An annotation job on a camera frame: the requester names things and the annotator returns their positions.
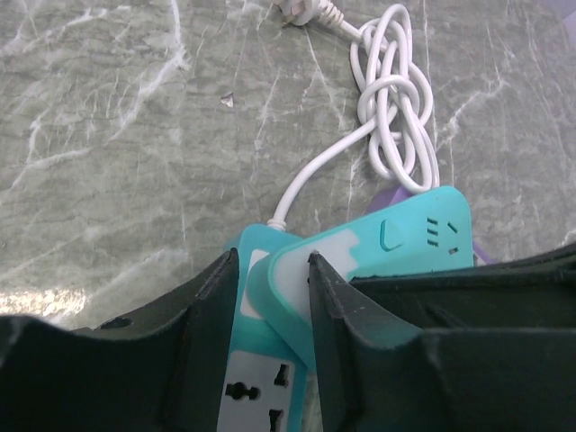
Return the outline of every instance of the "small debris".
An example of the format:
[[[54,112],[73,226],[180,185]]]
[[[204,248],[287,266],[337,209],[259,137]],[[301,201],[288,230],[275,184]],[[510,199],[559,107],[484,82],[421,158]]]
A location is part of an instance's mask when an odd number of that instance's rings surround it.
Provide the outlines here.
[[[229,108],[234,108],[234,94],[228,93],[220,98],[220,102],[228,106]]]

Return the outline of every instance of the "white power cord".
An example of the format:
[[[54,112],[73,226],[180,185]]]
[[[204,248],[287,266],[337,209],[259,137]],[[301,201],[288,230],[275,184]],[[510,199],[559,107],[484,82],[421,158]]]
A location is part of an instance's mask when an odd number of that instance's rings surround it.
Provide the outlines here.
[[[286,215],[304,184],[328,161],[368,135],[370,164],[379,176],[400,182],[413,194],[438,187],[436,150],[425,129],[434,96],[425,75],[412,63],[412,28],[406,7],[394,4],[381,18],[357,29],[344,21],[344,15],[330,0],[274,2],[289,23],[304,25],[316,18],[352,39],[350,65],[361,92],[357,114],[362,126],[304,167],[286,189],[268,226],[285,230]],[[358,56],[361,48],[368,57],[365,72]],[[395,131],[391,130],[393,121],[396,121]],[[403,159],[400,147],[404,148]],[[411,177],[417,161],[421,183]]]

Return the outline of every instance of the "teal power strip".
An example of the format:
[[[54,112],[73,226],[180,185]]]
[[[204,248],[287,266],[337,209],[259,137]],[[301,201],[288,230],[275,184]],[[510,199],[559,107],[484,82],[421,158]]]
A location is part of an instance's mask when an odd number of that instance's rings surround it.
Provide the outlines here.
[[[226,246],[238,250],[240,269],[217,432],[300,432],[307,368],[252,307],[245,289],[258,261],[299,241],[255,224]]]
[[[470,207],[456,189],[440,187],[293,242],[253,267],[248,298],[312,371],[316,362],[307,278],[314,250],[348,281],[473,266]]]

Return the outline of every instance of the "purple object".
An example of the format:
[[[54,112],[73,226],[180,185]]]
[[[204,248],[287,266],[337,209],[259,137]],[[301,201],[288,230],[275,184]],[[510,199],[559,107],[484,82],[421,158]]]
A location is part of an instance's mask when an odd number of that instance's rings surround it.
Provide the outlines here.
[[[401,203],[412,196],[412,193],[408,191],[404,186],[394,187],[392,189],[384,189],[380,191],[368,204],[368,209],[366,214],[376,212],[377,210],[383,209],[385,207],[390,207],[391,205]],[[484,262],[484,264],[496,264],[492,258],[488,256],[486,252],[482,250],[478,244],[473,241],[472,249],[474,251],[475,257],[474,262],[477,263],[478,259]]]

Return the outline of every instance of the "gray marble countertop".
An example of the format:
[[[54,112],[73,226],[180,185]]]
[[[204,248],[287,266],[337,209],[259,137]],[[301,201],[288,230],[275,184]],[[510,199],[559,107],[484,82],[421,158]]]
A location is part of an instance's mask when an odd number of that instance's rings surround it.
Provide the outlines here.
[[[376,0],[340,2],[360,24]],[[576,61],[529,0],[411,0],[444,184],[493,257],[576,239]],[[266,221],[356,126],[344,40],[267,0],[0,2],[0,312],[93,326],[158,297]],[[233,94],[233,106],[222,102]],[[364,144],[305,187],[303,236],[386,184]]]

